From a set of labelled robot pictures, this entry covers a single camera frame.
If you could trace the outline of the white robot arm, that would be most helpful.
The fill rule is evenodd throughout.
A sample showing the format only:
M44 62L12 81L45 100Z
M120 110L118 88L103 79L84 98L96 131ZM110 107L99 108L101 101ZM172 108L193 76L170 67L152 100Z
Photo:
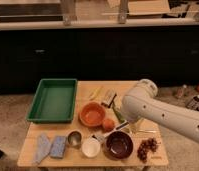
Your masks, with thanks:
M146 118L199 143L199 112L156 100L157 93L153 81L139 80L122 98L123 117L129 123Z

